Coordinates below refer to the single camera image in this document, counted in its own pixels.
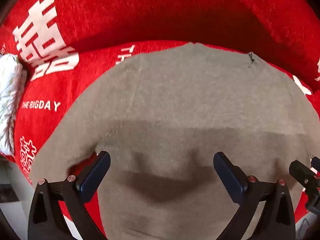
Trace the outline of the grey knitted garment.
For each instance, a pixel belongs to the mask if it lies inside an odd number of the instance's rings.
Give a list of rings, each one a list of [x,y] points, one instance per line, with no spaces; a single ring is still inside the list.
[[[215,239],[236,211],[213,168],[223,152],[246,174],[287,181],[319,155],[319,117],[283,72],[255,54],[201,44],[140,54],[95,80],[36,155],[31,180],[59,181],[94,152],[109,239]]]

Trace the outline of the red folded quilt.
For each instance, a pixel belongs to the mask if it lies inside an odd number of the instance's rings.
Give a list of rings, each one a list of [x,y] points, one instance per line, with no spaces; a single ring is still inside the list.
[[[31,8],[53,9],[47,26],[78,51],[148,40],[213,44],[252,51],[319,89],[319,18],[306,0],[18,0],[1,26],[9,51]]]

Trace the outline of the red wedding blanket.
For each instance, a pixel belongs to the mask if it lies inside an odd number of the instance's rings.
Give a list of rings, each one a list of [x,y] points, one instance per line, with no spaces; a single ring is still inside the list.
[[[296,75],[266,61],[252,51],[243,52],[213,44],[178,40],[133,41],[86,51],[63,46],[53,51],[50,57],[45,59],[43,66],[31,59],[24,61],[27,69],[33,74],[23,93],[15,125],[16,161],[24,175],[33,182],[30,175],[36,155],[76,99],[106,71],[133,56],[177,48],[190,43],[233,53],[257,55],[291,78],[319,117],[319,89],[312,89]],[[73,165],[68,172],[82,168],[92,155]],[[89,202],[87,208],[93,219],[105,231],[101,220],[98,194]]]

